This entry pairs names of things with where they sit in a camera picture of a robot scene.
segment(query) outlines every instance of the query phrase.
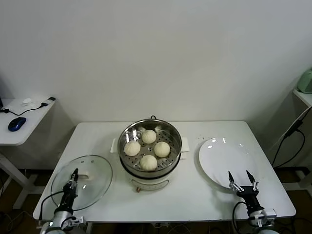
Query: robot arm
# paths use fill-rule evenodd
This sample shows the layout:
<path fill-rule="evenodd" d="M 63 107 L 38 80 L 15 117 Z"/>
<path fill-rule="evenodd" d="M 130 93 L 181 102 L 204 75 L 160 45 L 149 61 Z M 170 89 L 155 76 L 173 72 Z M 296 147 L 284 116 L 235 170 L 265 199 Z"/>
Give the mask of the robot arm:
<path fill-rule="evenodd" d="M 272 230 L 268 230 L 273 227 L 274 220 L 276 218 L 276 212 L 274 211 L 274 209 L 265 209 L 260 206 L 260 203 L 257 199 L 257 195 L 259 193 L 259 182 L 254 179 L 252 174 L 250 174 L 248 171 L 246 172 L 252 185 L 237 185 L 231 172 L 229 172 L 229 186 L 233 191 L 236 192 L 236 195 L 238 197 L 241 197 L 245 200 L 247 206 L 247 214 L 249 216 L 248 223 L 253 227 L 254 233 L 276 233 Z"/>
<path fill-rule="evenodd" d="M 84 223 L 83 217 L 73 216 L 73 203 L 77 197 L 78 169 L 71 174 L 70 180 L 63 187 L 63 196 L 59 206 L 54 210 L 54 217 L 50 222 L 43 225 L 40 234 L 64 234 L 73 227 Z"/>

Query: white plate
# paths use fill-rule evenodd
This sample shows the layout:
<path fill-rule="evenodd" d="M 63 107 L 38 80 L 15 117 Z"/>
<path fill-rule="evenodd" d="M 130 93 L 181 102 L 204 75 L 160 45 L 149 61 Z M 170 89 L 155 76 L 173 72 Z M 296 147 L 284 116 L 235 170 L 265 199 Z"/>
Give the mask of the white plate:
<path fill-rule="evenodd" d="M 243 144 L 229 138 L 207 140 L 199 150 L 199 163 L 206 175 L 223 188 L 229 188 L 231 172 L 238 185 L 251 185 L 246 170 L 257 179 L 257 166 Z"/>

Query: steamed bun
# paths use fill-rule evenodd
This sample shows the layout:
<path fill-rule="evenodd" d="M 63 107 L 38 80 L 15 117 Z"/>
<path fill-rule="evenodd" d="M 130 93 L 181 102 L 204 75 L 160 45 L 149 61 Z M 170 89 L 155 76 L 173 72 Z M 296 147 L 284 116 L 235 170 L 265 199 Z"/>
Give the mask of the steamed bun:
<path fill-rule="evenodd" d="M 142 134 L 142 140 L 146 144 L 152 144 L 156 140 L 157 136 L 153 130 L 146 130 Z"/>
<path fill-rule="evenodd" d="M 154 147 L 154 152 L 158 157 L 166 157 L 170 153 L 170 146 L 166 142 L 158 142 Z"/>
<path fill-rule="evenodd" d="M 157 168 L 157 159 L 152 155 L 144 155 L 140 161 L 140 166 L 144 171 L 153 171 Z"/>
<path fill-rule="evenodd" d="M 123 150 L 126 153 L 126 155 L 135 156 L 140 152 L 141 145 L 136 141 L 130 141 L 125 145 Z"/>

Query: metal rim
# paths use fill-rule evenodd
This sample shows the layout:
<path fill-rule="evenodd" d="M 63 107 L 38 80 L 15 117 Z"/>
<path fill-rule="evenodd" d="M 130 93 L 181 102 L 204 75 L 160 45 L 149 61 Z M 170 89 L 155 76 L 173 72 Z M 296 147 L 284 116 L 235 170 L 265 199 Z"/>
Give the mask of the metal rim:
<path fill-rule="evenodd" d="M 178 131 L 178 130 L 175 128 L 175 126 L 173 126 L 172 124 L 170 124 L 170 123 L 168 123 L 168 122 L 166 122 L 166 121 L 164 121 L 164 120 L 161 120 L 161 119 L 146 118 L 146 119 L 142 119 L 142 120 L 139 120 L 139 121 L 137 121 L 137 122 L 134 122 L 134 123 L 130 124 L 128 127 L 126 127 L 126 129 L 120 134 L 120 136 L 119 136 L 119 138 L 118 138 L 118 145 L 119 145 L 120 142 L 121 142 L 121 138 L 124 136 L 124 134 L 126 134 L 126 132 L 128 131 L 129 128 L 132 128 L 132 127 L 134 127 L 134 126 L 136 126 L 136 125 L 138 125 L 138 124 L 140 124 L 140 123 L 147 122 L 147 121 L 158 122 L 158 123 L 163 123 L 163 124 L 169 125 L 170 127 L 172 127 L 173 129 L 176 130 L 176 133 L 178 134 L 178 137 L 181 139 L 181 135 L 180 135 L 179 131 Z M 117 152 L 118 152 L 119 157 L 121 157 L 122 152 L 120 151 L 120 148 L 119 148 L 119 147 L 118 147 L 118 149 L 117 149 Z M 167 167 L 170 167 L 172 164 L 174 164 L 174 163 L 176 162 L 176 159 L 179 157 L 179 155 L 180 155 L 180 152 L 177 153 L 177 156 L 176 156 L 176 158 L 175 158 L 174 161 L 172 161 L 172 162 L 170 162 L 169 164 L 167 164 Z M 165 170 L 167 167 L 158 169 L 157 172 L 161 172 L 162 170 Z M 136 168 L 134 168 L 134 169 L 135 169 L 136 171 L 138 171 L 138 172 L 144 172 L 144 173 L 146 173 L 146 174 L 152 174 L 152 173 L 155 173 L 155 172 L 156 172 L 156 171 L 143 171 L 143 170 L 138 170 L 138 169 L 136 169 Z"/>
<path fill-rule="evenodd" d="M 86 208 L 88 208 L 88 207 L 94 205 L 94 204 L 97 203 L 98 201 L 100 201 L 100 200 L 102 199 L 102 197 L 106 194 L 106 192 L 107 192 L 107 190 L 109 189 L 109 187 L 111 186 L 111 183 L 112 183 L 112 180 L 113 180 L 113 168 L 112 168 L 112 165 L 110 164 L 110 162 L 109 162 L 107 159 L 105 159 L 104 157 L 101 157 L 101 156 L 99 156 L 99 155 L 84 155 L 84 156 L 80 156 L 80 157 L 77 157 L 77 158 L 75 158 L 75 159 L 69 161 L 68 163 L 66 163 L 64 166 L 62 166 L 62 167 L 57 171 L 57 173 L 56 173 L 56 175 L 55 175 L 55 177 L 53 178 L 53 181 L 52 181 L 52 183 L 51 183 L 50 193 L 52 194 L 52 185 L 53 185 L 54 180 L 56 179 L 58 173 L 61 172 L 62 169 L 64 169 L 66 166 L 68 166 L 72 161 L 77 160 L 77 159 L 80 159 L 80 158 L 82 158 L 82 157 L 88 157 L 88 156 L 95 156 L 95 157 L 100 157 L 100 158 L 104 159 L 104 160 L 108 163 L 108 165 L 110 166 L 110 168 L 111 168 L 112 176 L 111 176 L 111 179 L 110 179 L 110 181 L 109 181 L 109 184 L 108 184 L 107 189 L 103 192 L 103 194 L 102 194 L 97 200 L 95 200 L 93 203 L 91 203 L 90 205 L 88 205 L 88 206 L 86 206 L 86 207 L 84 207 L 84 208 L 76 209 L 76 210 L 73 210 L 73 211 L 80 211 L 80 210 L 86 209 Z M 54 203 L 56 206 L 58 206 L 57 203 L 54 201 L 53 196 L 52 196 L 51 198 L 52 198 L 53 203 Z"/>
<path fill-rule="evenodd" d="M 146 179 L 146 180 L 152 180 L 152 179 L 159 179 L 159 178 L 162 178 L 166 175 L 168 175 L 169 173 L 171 173 L 175 168 L 176 166 L 178 165 L 178 163 L 180 162 L 180 159 L 181 159 L 181 154 L 178 156 L 178 159 L 177 159 L 177 162 L 175 164 L 175 166 L 170 170 L 168 171 L 167 173 L 163 174 L 163 175 L 159 175 L 159 176 L 155 176 L 155 177 L 142 177 L 142 176 L 139 176 L 139 175 L 135 175 L 134 173 L 130 172 L 129 169 L 127 168 L 127 166 L 123 163 L 122 159 L 120 159 L 120 163 L 122 165 L 122 167 L 126 170 L 127 173 L 129 173 L 130 175 L 136 177 L 136 178 L 139 178 L 139 179 Z"/>

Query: white wall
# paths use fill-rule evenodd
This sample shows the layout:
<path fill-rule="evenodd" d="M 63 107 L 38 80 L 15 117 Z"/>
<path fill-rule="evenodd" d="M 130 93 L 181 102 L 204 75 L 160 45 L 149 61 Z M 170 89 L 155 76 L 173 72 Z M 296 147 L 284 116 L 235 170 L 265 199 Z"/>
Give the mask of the white wall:
<path fill-rule="evenodd" d="M 310 0 L 0 0 L 6 95 L 58 98 L 44 150 L 27 142 L 20 151 L 53 167 L 78 122 L 151 114 L 245 120 L 266 148 L 297 114 L 289 93 L 312 65 L 311 8 Z"/>

